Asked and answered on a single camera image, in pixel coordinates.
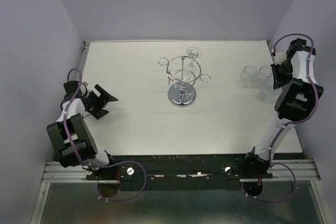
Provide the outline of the clear wine glass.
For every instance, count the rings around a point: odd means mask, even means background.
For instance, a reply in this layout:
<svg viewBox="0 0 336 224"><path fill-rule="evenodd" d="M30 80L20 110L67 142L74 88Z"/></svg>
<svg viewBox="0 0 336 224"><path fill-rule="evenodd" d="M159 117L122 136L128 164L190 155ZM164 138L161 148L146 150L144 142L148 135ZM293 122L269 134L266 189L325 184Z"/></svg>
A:
<svg viewBox="0 0 336 224"><path fill-rule="evenodd" d="M240 74L238 84L242 88L248 88L257 74L257 69L254 66L245 66Z"/></svg>

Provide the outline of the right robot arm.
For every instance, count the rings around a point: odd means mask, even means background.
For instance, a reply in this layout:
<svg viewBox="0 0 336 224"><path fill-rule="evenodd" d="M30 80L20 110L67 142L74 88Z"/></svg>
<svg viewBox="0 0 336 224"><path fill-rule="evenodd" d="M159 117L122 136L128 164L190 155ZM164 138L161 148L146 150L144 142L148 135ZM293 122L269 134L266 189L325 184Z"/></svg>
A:
<svg viewBox="0 0 336 224"><path fill-rule="evenodd" d="M274 154L287 133L315 113L324 88L313 73L316 49L312 38L298 34L281 63L271 65L273 89L282 89L275 104L275 119L261 142L247 153L241 165L249 178L264 175L272 167Z"/></svg>

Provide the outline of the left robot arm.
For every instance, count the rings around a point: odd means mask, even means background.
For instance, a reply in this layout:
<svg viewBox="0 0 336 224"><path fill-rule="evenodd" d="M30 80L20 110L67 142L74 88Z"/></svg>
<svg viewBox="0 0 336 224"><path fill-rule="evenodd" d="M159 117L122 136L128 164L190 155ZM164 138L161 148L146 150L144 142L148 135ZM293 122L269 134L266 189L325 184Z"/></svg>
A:
<svg viewBox="0 0 336 224"><path fill-rule="evenodd" d="M116 166L107 151L100 151L85 123L85 113L95 119L101 119L109 113L105 109L110 102L118 99L96 84L94 91L85 88L81 91L79 81L64 83L65 96L61 102L61 116L55 123L46 127L49 139L55 151L55 160L62 167L87 166L98 169L104 179L116 175Z"/></svg>

